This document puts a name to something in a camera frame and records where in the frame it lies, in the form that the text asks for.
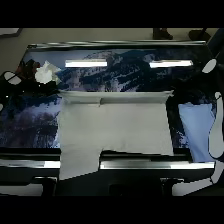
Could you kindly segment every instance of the person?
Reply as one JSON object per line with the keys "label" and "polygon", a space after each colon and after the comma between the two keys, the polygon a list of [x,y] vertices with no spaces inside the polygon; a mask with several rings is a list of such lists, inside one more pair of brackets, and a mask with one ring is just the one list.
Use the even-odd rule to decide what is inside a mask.
{"label": "person", "polygon": [[153,40],[173,40],[173,36],[167,31],[167,28],[153,28]]}

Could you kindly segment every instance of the crumpled white tissue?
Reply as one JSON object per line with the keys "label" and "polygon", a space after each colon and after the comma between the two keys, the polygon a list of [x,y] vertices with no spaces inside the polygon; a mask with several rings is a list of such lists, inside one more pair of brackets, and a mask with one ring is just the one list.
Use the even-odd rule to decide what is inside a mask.
{"label": "crumpled white tissue", "polygon": [[40,68],[37,68],[35,74],[35,79],[37,82],[46,84],[50,81],[55,81],[56,84],[60,83],[61,80],[55,75],[56,72],[61,71],[60,68],[50,64],[48,61],[45,61],[44,65]]}

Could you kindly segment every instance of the gray floor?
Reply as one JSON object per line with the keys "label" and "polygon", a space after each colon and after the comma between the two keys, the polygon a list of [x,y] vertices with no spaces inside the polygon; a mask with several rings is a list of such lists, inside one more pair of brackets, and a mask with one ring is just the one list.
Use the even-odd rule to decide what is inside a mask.
{"label": "gray floor", "polygon": [[[189,40],[193,28],[169,28],[175,40]],[[217,28],[208,28],[210,35]],[[18,37],[0,39],[0,74],[15,71],[28,44],[66,41],[150,40],[152,28],[24,28]]]}

